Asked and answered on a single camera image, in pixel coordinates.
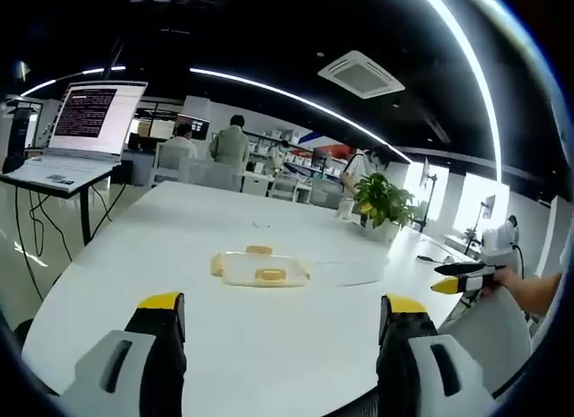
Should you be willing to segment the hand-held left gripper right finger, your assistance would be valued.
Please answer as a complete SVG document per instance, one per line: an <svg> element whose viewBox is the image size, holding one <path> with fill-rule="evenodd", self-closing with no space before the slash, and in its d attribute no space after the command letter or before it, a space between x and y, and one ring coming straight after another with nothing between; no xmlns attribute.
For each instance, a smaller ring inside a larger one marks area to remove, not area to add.
<svg viewBox="0 0 574 417"><path fill-rule="evenodd" d="M381 297L376 362L379 416L488 416L483 370L415 300Z"/></svg>

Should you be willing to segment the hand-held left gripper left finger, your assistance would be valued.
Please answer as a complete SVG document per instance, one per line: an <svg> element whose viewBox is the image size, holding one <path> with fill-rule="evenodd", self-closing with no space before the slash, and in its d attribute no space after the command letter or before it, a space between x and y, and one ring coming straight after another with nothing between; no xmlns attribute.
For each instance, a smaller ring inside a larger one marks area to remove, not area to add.
<svg viewBox="0 0 574 417"><path fill-rule="evenodd" d="M110 331L76 362L60 408L67 416L180 416L185 340L185 295L146 298L124 329Z"/></svg>

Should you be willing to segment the person's right hand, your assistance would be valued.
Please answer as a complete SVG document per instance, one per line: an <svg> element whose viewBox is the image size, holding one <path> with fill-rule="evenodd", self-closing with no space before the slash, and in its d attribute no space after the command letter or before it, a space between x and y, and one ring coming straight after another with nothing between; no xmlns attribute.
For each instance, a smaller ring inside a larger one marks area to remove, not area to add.
<svg viewBox="0 0 574 417"><path fill-rule="evenodd" d="M524 294L524 280L519 277L512 269L504 267L497 269L494 272L493 282L481 289L479 293L480 298L487 298L491 296L495 289L504 287L510 293L515 301L519 301Z"/></svg>

